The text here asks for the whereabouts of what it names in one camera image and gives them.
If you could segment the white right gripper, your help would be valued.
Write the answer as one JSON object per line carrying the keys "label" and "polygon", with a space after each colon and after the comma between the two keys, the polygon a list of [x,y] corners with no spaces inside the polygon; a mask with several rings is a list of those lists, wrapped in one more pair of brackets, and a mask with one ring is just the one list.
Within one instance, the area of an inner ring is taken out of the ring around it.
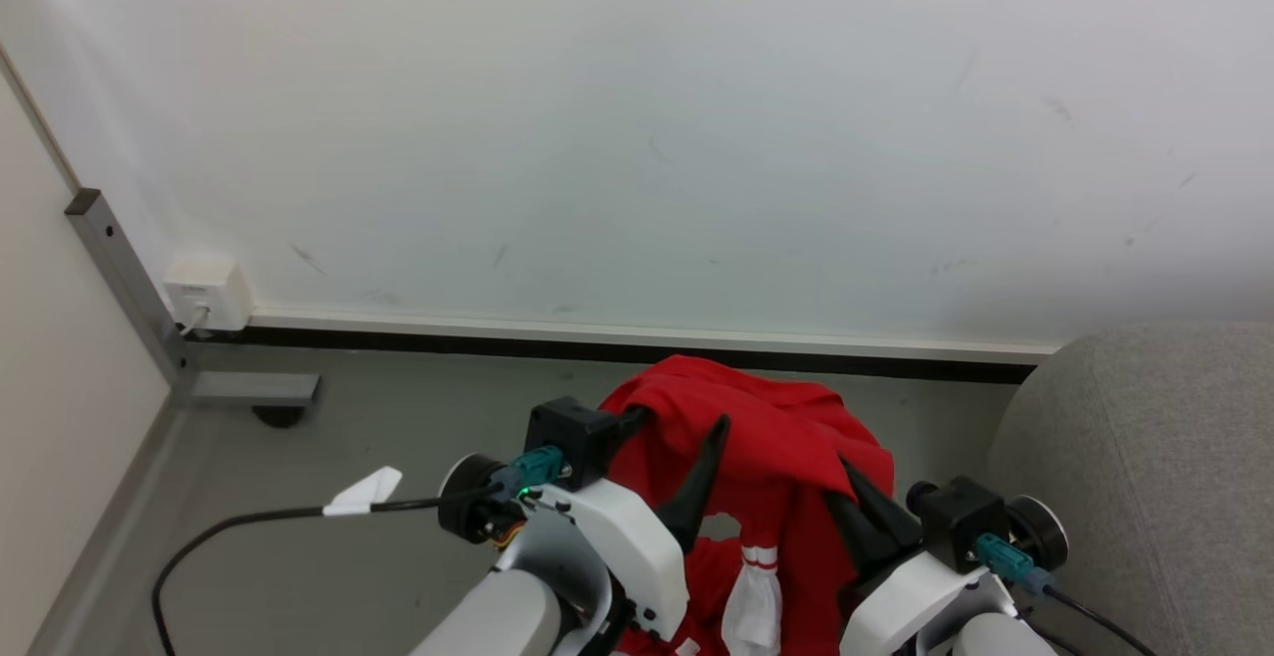
{"label": "white right gripper", "polygon": [[[847,460],[852,496],[824,492],[826,507],[864,592],[897,559],[922,546],[910,512]],[[927,552],[897,566],[848,619],[842,655],[1014,655],[1015,608],[986,566],[961,574]]]}

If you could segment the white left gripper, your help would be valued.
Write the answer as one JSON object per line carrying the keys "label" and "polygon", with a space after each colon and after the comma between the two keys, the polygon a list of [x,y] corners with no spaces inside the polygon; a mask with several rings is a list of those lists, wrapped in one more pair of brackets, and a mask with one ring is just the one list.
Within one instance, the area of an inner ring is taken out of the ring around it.
{"label": "white left gripper", "polygon": [[[623,445],[651,420],[651,408],[626,408],[612,442]],[[674,641],[689,603],[684,554],[696,548],[729,434],[730,417],[720,415],[656,515],[636,493],[608,480],[577,492],[527,489],[525,569],[576,611],[577,624],[561,633],[561,643],[617,643],[631,629]]]}

